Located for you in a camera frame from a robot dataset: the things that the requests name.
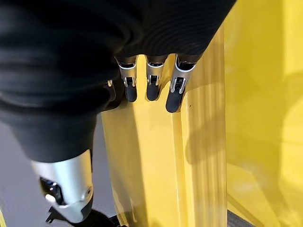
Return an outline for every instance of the silver metal casing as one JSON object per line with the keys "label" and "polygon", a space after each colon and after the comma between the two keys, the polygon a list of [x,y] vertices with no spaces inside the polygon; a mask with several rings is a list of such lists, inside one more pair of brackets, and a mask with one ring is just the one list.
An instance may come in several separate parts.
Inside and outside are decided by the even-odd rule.
{"label": "silver metal casing", "polygon": [[151,76],[157,76],[156,85],[159,85],[160,78],[163,72],[164,64],[160,66],[152,66],[149,63],[146,63],[146,77],[147,82],[151,84]]}
{"label": "silver metal casing", "polygon": [[120,64],[118,64],[118,65],[120,68],[121,77],[122,77],[125,87],[128,87],[128,84],[126,81],[127,77],[132,78],[132,85],[133,85],[133,87],[135,87],[136,83],[137,83],[137,81],[136,81],[137,80],[137,63],[135,63],[134,66],[129,67],[129,68],[123,67]]}
{"label": "silver metal casing", "polygon": [[172,78],[171,78],[171,82],[170,82],[170,91],[172,93],[174,93],[176,82],[177,82],[177,78],[181,77],[181,78],[184,78],[182,87],[181,87],[181,89],[179,91],[179,93],[182,94],[184,92],[184,90],[185,90],[186,84],[189,82],[191,74],[192,74],[193,70],[195,69],[196,65],[194,65],[189,70],[182,70],[182,69],[180,69],[178,67],[177,60],[178,60],[178,56],[176,56],[175,67],[174,67],[174,71],[172,73]]}
{"label": "silver metal casing", "polygon": [[60,186],[65,205],[58,205],[53,196],[46,195],[45,198],[69,222],[82,222],[89,215],[92,204],[89,202],[94,191],[89,149],[65,161],[55,163],[31,161],[31,165],[39,178],[45,178]]}

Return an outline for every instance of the yellow surface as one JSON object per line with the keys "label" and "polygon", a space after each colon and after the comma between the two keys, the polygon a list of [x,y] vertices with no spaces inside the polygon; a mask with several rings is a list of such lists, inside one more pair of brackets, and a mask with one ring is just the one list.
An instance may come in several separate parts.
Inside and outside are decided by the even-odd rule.
{"label": "yellow surface", "polygon": [[228,208],[303,226],[303,1],[238,0],[224,23]]}
{"label": "yellow surface", "polygon": [[226,226],[223,33],[197,64],[179,113],[165,109],[174,56],[156,102],[145,95],[145,64],[140,56],[136,102],[102,113],[119,220],[129,227]]}
{"label": "yellow surface", "polygon": [[3,214],[0,210],[0,227],[6,227]]}

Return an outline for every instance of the robotic hand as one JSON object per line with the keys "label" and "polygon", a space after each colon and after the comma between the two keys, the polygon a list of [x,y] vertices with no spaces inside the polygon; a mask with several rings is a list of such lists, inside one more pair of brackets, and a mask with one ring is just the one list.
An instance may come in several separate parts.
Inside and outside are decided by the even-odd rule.
{"label": "robotic hand", "polygon": [[31,160],[42,194],[66,219],[82,222],[90,213],[96,115],[117,107],[124,90],[136,100],[136,56],[146,55],[147,97],[154,101],[164,62],[177,54],[166,104],[177,111],[234,2],[1,1],[0,120]]}

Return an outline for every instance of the gray floor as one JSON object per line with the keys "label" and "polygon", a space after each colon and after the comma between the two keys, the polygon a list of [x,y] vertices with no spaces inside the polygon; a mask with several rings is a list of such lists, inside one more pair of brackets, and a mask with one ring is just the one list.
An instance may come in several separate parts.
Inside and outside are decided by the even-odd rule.
{"label": "gray floor", "polygon": [[[114,202],[100,115],[95,132],[93,170],[93,207],[113,216]],[[9,127],[0,123],[0,209],[7,226],[44,227],[49,208],[21,147]]]}

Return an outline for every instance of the black fingertip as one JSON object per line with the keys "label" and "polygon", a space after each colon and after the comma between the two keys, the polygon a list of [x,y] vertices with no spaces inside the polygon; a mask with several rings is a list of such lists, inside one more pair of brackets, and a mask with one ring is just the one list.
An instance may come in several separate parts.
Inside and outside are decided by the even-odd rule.
{"label": "black fingertip", "polygon": [[125,95],[128,102],[133,103],[137,99],[137,87],[133,87],[132,85],[128,85],[125,88]]}
{"label": "black fingertip", "polygon": [[169,95],[166,100],[166,110],[170,113],[175,113],[181,104],[183,94],[179,94],[178,90],[173,93],[169,91]]}
{"label": "black fingertip", "polygon": [[155,83],[147,84],[146,96],[148,100],[155,101],[159,96],[159,85]]}

